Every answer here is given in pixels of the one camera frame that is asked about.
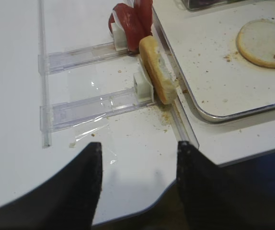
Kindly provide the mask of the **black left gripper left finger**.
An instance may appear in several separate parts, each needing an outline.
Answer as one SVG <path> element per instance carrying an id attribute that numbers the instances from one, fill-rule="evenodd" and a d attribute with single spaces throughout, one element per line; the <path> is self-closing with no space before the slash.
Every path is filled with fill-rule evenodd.
<path id="1" fill-rule="evenodd" d="M 0 230 L 90 230 L 102 178 L 102 145 L 91 142 L 49 180 L 0 207 Z"/>

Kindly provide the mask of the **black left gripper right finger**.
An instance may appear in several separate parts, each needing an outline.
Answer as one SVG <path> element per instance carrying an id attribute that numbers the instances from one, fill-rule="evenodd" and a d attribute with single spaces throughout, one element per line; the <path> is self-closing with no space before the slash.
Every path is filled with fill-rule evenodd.
<path id="1" fill-rule="evenodd" d="M 236 180 L 188 141 L 178 142 L 177 187 L 191 230 L 275 230 L 275 198 Z"/>

